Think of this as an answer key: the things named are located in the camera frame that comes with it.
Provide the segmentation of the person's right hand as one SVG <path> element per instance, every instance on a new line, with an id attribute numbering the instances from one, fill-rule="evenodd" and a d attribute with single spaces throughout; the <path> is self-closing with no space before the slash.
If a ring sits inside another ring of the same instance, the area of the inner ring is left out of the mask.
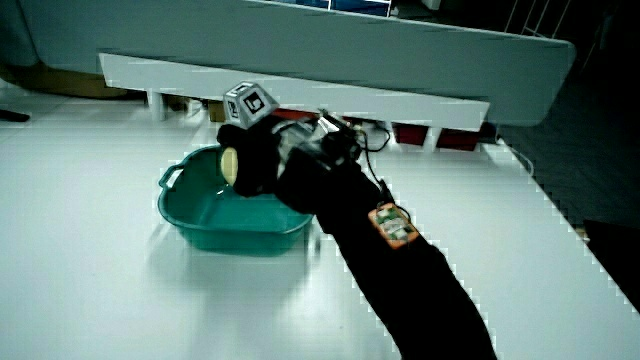
<path id="1" fill-rule="evenodd" d="M 279 113 L 259 84 L 241 82 L 223 95 L 227 122 L 217 141 L 224 179 L 245 196 L 273 193 L 300 176 L 319 180 L 353 165 L 362 147 L 354 127 L 324 109 L 297 118 Z"/>

